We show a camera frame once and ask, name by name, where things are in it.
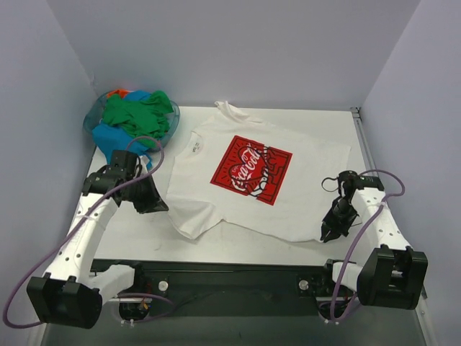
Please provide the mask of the white t-shirt with red print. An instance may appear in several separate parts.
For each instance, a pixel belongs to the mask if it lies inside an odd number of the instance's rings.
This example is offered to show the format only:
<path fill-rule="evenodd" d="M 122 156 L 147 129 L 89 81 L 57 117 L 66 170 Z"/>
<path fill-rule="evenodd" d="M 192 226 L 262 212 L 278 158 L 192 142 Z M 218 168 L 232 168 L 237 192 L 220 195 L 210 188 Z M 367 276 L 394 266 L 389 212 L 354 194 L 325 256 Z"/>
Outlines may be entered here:
<path fill-rule="evenodd" d="M 218 102 L 175 157 L 166 199 L 196 239 L 220 222 L 290 242 L 318 241 L 331 199 L 322 180 L 346 169 L 348 145 L 287 130 Z"/>

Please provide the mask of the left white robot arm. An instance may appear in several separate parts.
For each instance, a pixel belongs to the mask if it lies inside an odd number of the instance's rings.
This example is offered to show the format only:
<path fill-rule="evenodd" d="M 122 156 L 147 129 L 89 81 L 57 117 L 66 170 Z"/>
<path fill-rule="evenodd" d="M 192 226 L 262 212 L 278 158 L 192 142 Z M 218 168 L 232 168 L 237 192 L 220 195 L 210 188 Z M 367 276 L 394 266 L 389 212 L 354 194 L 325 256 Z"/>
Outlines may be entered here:
<path fill-rule="evenodd" d="M 123 202 L 131 203 L 139 214 L 169 209 L 141 158 L 116 150 L 109 164 L 85 179 L 66 240 L 44 274 L 27 284 L 27 295 L 42 323 L 90 329 L 110 299 L 123 292 L 136 297 L 145 290 L 138 265 L 116 262 L 90 275 L 104 231 Z"/>

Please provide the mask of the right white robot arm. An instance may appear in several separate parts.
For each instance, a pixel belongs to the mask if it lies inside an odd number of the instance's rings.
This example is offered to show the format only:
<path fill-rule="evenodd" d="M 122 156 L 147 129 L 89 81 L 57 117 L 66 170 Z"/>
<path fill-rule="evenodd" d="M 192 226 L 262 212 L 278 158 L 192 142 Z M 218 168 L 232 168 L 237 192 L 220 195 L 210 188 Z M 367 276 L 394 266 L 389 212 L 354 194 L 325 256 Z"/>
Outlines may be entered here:
<path fill-rule="evenodd" d="M 390 198 L 401 197 L 406 189 L 387 193 L 376 169 L 357 173 L 346 170 L 335 177 L 338 197 L 322 220 L 323 243 L 347 236 L 355 219 L 361 228 L 343 260 L 321 273 L 322 291 L 332 294 L 330 317 L 343 287 L 363 306 L 414 310 L 424 285 L 428 259 L 405 239 L 388 207 Z"/>

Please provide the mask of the blue t-shirt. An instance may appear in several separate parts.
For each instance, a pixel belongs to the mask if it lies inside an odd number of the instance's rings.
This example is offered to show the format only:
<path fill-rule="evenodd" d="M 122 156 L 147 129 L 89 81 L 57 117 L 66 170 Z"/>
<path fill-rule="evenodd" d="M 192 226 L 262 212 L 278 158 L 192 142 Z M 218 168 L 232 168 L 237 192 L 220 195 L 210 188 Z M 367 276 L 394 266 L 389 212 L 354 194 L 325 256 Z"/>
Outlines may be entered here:
<path fill-rule="evenodd" d="M 130 92 L 123 99 L 127 101 L 141 101 L 147 99 L 149 96 L 148 92 L 134 91 Z M 106 101 L 107 95 L 101 96 L 97 100 L 97 109 L 103 110 Z M 125 150 L 127 145 L 133 140 L 133 137 L 121 127 L 112 127 L 104 123 L 101 115 L 99 116 L 97 125 L 91 129 L 91 134 L 96 146 L 104 154 L 108 164 L 111 161 L 114 150 Z"/>

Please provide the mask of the green t-shirt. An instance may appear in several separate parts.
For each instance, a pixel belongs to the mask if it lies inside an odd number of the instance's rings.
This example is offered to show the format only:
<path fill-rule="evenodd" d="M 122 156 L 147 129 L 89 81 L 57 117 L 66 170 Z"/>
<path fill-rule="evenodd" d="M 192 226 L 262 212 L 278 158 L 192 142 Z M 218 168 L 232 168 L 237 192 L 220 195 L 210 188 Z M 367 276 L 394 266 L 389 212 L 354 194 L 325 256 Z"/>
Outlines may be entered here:
<path fill-rule="evenodd" d="M 142 100 L 113 94 L 107 98 L 102 122 L 122 128 L 131 138 L 149 136 L 161 140 L 171 127 L 167 115 L 173 112 L 169 97 L 162 91 L 151 93 Z"/>

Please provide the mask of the translucent teal plastic basket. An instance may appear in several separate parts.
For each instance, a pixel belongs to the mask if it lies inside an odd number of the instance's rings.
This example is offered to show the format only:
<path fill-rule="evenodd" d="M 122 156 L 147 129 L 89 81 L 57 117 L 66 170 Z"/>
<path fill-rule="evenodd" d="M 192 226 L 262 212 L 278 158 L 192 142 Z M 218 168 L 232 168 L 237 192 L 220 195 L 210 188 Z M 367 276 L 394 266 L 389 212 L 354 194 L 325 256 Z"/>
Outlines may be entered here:
<path fill-rule="evenodd" d="M 168 133 L 161 140 L 159 140 L 161 142 L 162 146 L 165 146 L 169 142 L 169 140 L 174 135 L 174 133 L 175 133 L 175 131 L 177 129 L 177 126 L 179 124 L 179 118 L 180 118 L 179 107 L 175 102 L 173 102 L 172 100 L 170 100 L 170 101 L 171 101 L 172 106 L 174 108 L 174 112 L 167 115 L 167 118 L 169 120 L 169 124 L 170 124 L 171 127 L 170 127 L 170 130 L 168 131 Z M 102 115 L 103 111 L 104 111 L 104 109 L 103 110 L 97 109 L 97 101 L 96 101 L 94 103 L 94 105 L 92 106 L 92 108 L 90 109 L 90 111 L 87 113 L 87 115 L 84 118 L 84 122 L 83 122 L 84 130 L 86 130 L 87 132 L 91 132 L 91 129 L 94 128 L 97 125 L 97 121 L 99 119 L 99 116 Z"/>

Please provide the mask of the orange t-shirt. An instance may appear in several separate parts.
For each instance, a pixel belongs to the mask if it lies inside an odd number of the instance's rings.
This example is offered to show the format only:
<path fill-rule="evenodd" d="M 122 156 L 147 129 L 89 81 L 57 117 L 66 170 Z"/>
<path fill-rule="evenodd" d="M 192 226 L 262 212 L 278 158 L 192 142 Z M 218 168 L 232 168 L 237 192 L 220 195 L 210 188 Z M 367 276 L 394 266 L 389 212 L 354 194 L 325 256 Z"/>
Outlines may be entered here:
<path fill-rule="evenodd" d="M 120 98 L 126 97 L 130 93 L 129 90 L 126 89 L 115 89 L 107 93 L 107 98 L 110 98 L 114 95 L 118 95 Z"/>

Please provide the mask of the aluminium table edge rail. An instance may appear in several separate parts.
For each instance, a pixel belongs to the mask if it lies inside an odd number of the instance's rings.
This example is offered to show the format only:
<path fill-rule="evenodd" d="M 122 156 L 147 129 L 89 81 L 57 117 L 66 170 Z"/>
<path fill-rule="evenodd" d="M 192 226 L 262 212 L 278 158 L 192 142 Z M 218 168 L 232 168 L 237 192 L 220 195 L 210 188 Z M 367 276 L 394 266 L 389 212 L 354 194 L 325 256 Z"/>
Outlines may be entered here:
<path fill-rule="evenodd" d="M 358 107 L 350 108 L 350 112 L 352 114 L 354 126 L 356 128 L 359 145 L 360 145 L 361 152 L 362 152 L 362 157 L 364 159 L 364 165 L 366 169 L 375 169 L 376 166 L 372 158 L 372 154 L 371 154 L 368 142 L 367 142 L 366 135 L 364 133 L 364 128 L 362 125 L 362 118 L 361 118 L 359 111 L 360 109 Z"/>

